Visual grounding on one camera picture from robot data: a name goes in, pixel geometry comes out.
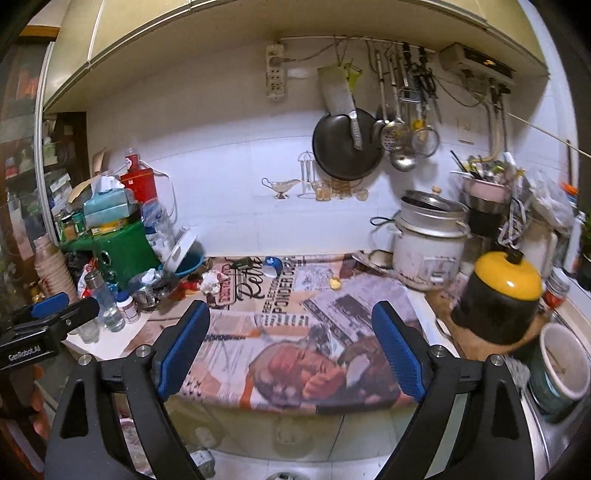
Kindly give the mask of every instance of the glass cabinet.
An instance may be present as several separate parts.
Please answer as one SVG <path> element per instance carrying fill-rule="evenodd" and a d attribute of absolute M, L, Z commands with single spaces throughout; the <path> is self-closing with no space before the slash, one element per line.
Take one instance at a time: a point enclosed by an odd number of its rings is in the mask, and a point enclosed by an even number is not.
<path fill-rule="evenodd" d="M 22 38 L 0 63 L 0 317 L 30 303 L 34 240 L 59 242 L 55 218 L 90 174 L 86 113 L 43 114 L 52 49 Z"/>

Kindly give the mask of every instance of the cabinet door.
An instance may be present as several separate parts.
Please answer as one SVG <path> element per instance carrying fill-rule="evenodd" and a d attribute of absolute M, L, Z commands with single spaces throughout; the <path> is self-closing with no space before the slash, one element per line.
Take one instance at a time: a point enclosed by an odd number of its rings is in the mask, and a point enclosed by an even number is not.
<path fill-rule="evenodd" d="M 104 0 L 92 58 L 137 28 L 174 10 L 189 8 L 190 0 Z"/>
<path fill-rule="evenodd" d="M 53 49 L 43 103 L 88 61 L 90 39 L 102 0 L 72 0 Z"/>
<path fill-rule="evenodd" d="M 525 12 L 517 0 L 478 0 L 486 22 L 545 63 L 544 54 Z"/>
<path fill-rule="evenodd" d="M 455 15 L 471 17 L 483 21 L 484 14 L 477 0 L 421 0 L 422 4 L 430 4 L 441 10 L 448 10 Z"/>

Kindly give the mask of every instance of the newspaper print tablecloth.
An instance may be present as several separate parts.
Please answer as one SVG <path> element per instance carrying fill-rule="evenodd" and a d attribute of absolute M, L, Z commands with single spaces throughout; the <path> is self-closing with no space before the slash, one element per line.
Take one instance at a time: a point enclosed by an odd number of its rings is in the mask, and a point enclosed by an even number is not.
<path fill-rule="evenodd" d="M 408 404 L 371 327 L 375 303 L 388 300 L 404 322 L 421 329 L 397 280 L 374 275 L 350 255 L 289 257 L 278 278 L 262 258 L 235 271 L 214 258 L 228 279 L 208 302 L 211 326 L 180 394 L 196 401 L 256 410 L 328 414 Z M 328 280 L 338 277 L 333 291 Z M 126 348 L 153 343 L 178 321 L 149 320 Z"/>

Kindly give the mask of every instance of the upper cabinet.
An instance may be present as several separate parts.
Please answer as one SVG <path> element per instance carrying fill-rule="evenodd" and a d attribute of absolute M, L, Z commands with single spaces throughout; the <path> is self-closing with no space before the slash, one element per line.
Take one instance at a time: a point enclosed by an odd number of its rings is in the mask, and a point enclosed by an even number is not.
<path fill-rule="evenodd" d="M 484 23 L 485 16 L 477 0 L 419 0 L 433 8 L 447 10 L 449 13 L 470 17 Z"/>
<path fill-rule="evenodd" d="M 478 0 L 478 4 L 492 30 L 545 62 L 530 21 L 517 0 Z"/>
<path fill-rule="evenodd" d="M 190 56 L 334 34 L 433 51 L 459 42 L 518 77 L 547 73 L 518 0 L 72 0 L 50 62 L 46 110 L 86 110 Z"/>
<path fill-rule="evenodd" d="M 61 88 L 76 81 L 76 73 L 87 65 L 90 42 L 102 0 L 73 0 L 61 23 L 47 72 L 44 103 Z"/>
<path fill-rule="evenodd" d="M 91 58 L 105 54 L 163 15 L 170 21 L 174 14 L 187 12 L 190 3 L 190 0 L 103 0 Z"/>

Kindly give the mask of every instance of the frying pan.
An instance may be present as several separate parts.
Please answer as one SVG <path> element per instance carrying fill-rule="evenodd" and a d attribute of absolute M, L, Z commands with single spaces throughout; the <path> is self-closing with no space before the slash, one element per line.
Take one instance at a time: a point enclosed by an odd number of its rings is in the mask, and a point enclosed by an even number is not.
<path fill-rule="evenodd" d="M 378 166 L 382 149 L 371 143 L 375 118 L 360 108 L 357 119 L 363 149 L 357 150 L 351 139 L 350 119 L 346 115 L 327 115 L 320 119 L 312 136 L 312 150 L 320 168 L 337 180 L 359 180 Z"/>

